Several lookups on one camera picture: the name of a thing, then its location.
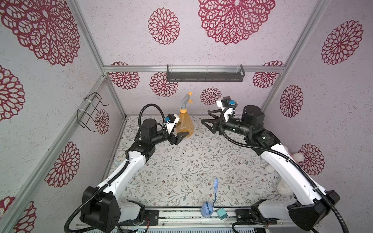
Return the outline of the amber plastic spray bottle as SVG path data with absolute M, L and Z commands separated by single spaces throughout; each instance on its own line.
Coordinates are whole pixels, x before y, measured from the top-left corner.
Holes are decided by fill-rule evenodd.
M 187 138 L 191 137 L 194 133 L 194 125 L 191 117 L 187 113 L 187 110 L 180 110 L 180 119 L 176 126 L 177 133 L 188 133 Z

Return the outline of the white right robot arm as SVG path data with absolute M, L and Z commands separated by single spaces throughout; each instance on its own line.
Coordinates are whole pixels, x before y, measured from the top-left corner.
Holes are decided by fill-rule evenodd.
M 209 111 L 212 118 L 203 119 L 201 123 L 213 134 L 219 133 L 239 147 L 253 149 L 275 169 L 295 196 L 295 202 L 288 204 L 270 200 L 257 202 L 252 206 L 257 212 L 252 223 L 291 220 L 302 230 L 313 231 L 317 223 L 333 212 L 343 232 L 347 233 L 346 222 L 335 207 L 340 200 L 338 193 L 325 190 L 291 158 L 280 140 L 263 127 L 265 114 L 259 107 L 245 106 L 241 119 L 234 117 L 235 108 L 227 105 Z

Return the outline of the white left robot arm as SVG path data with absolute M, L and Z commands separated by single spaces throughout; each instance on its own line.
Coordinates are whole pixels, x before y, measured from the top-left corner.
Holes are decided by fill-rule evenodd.
M 143 168 L 155 152 L 155 146 L 164 141 L 178 145 L 188 133 L 174 134 L 180 118 L 177 114 L 165 117 L 163 128 L 158 130 L 158 122 L 149 118 L 139 127 L 140 134 L 129 149 L 125 160 L 114 172 L 96 187 L 89 186 L 83 193 L 82 205 L 78 208 L 81 222 L 89 225 L 84 232 L 98 229 L 111 232 L 118 224 L 132 220 L 142 223 L 145 206 L 135 201 L 119 202 L 120 194 L 132 180 L 135 173 Z

